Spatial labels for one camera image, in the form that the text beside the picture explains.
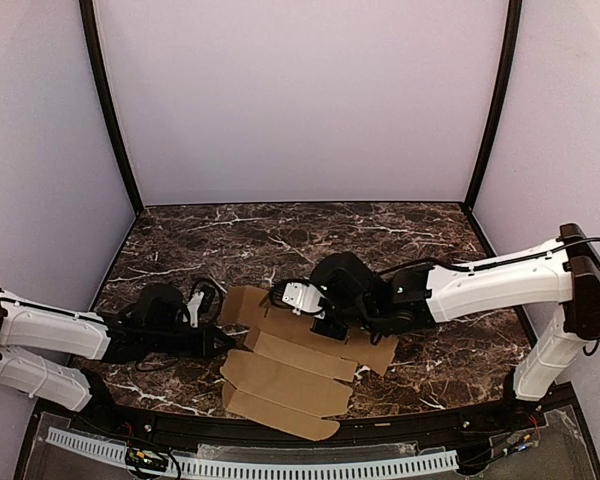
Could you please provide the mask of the brown cardboard box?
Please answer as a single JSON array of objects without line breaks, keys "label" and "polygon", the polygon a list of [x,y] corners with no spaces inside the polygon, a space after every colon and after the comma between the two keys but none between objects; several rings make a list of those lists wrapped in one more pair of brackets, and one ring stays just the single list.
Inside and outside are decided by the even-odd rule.
[{"label": "brown cardboard box", "polygon": [[372,344],[359,328],[344,341],[323,337],[310,331],[311,317],[273,307],[266,296],[260,288],[240,286],[224,301],[222,324],[248,330],[242,348],[230,350],[220,368],[224,409],[252,420],[256,405],[267,403],[337,420],[348,411],[357,368],[384,375],[397,338]]}]

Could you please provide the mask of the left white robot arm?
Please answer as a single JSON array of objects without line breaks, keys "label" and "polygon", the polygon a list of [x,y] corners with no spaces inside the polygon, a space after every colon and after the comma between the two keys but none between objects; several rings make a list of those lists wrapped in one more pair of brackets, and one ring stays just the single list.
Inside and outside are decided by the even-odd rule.
[{"label": "left white robot arm", "polygon": [[138,362],[152,353],[215,358],[235,340],[217,325],[223,296],[207,278],[190,295],[169,284],[144,287],[115,313],[79,312],[40,304],[0,286],[0,385],[82,412],[113,400],[95,373],[40,356],[52,351],[105,364]]}]

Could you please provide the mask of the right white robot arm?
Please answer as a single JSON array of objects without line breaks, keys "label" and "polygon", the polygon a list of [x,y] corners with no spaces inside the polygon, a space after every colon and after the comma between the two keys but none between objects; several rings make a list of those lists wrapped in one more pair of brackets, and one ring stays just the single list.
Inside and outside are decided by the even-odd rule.
[{"label": "right white robot arm", "polygon": [[284,297],[296,313],[314,317],[318,333],[342,338],[357,324],[372,343],[474,313],[556,303],[549,326],[507,375],[502,400],[481,423],[503,430],[540,406],[587,344],[600,342],[599,241],[570,223],[557,238],[513,254],[464,264],[425,258],[384,271],[350,252],[332,254]]}]

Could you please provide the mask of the small green circuit board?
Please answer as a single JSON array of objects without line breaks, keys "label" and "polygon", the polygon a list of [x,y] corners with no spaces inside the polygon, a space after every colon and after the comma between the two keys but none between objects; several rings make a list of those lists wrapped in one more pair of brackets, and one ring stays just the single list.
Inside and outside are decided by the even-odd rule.
[{"label": "small green circuit board", "polygon": [[165,472],[169,463],[163,453],[135,447],[127,448],[124,461],[128,467],[160,472]]}]

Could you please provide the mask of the black front table rail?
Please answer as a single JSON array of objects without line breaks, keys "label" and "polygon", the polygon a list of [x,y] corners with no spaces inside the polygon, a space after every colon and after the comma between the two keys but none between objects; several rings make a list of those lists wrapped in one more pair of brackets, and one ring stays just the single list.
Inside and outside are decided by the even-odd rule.
[{"label": "black front table rail", "polygon": [[538,406],[488,402],[446,411],[358,420],[323,419],[279,405],[257,404],[254,419],[195,417],[110,405],[76,415],[75,424],[175,449],[202,444],[245,447],[351,447],[413,442],[474,449],[500,434],[546,424]]}]

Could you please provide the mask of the left black frame post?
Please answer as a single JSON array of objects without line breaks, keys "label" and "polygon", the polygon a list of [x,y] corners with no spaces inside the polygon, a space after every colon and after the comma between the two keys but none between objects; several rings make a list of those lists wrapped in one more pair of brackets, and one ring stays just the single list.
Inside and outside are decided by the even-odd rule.
[{"label": "left black frame post", "polygon": [[104,52],[96,19],[96,4],[92,0],[78,1],[83,34],[89,57],[92,77],[98,96],[109,142],[118,171],[134,215],[138,217],[145,209],[134,177],[131,162],[124,144],[114,99],[108,81]]}]

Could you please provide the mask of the black frame post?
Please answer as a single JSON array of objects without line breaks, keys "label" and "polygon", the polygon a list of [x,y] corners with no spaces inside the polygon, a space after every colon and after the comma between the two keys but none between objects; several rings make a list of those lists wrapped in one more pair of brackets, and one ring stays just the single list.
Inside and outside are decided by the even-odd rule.
[{"label": "black frame post", "polygon": [[476,206],[495,143],[515,57],[522,6],[522,0],[510,0],[507,4],[494,88],[478,154],[464,198],[464,206],[469,211],[473,211]]},{"label": "black frame post", "polygon": [[96,4],[92,0],[78,1],[83,34],[89,57],[92,77],[98,96],[109,142],[118,171],[134,215],[138,217],[145,209],[134,177],[131,162],[124,144],[114,99],[108,81],[104,52],[96,19]]}]

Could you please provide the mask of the right black frame post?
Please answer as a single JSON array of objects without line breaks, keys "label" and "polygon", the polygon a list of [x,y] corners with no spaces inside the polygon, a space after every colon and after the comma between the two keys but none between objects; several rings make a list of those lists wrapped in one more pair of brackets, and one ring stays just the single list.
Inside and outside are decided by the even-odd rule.
[{"label": "right black frame post", "polygon": [[469,211],[473,211],[476,206],[495,143],[515,57],[522,6],[522,0],[510,0],[507,4],[494,88],[478,154],[464,198],[464,206]]}]

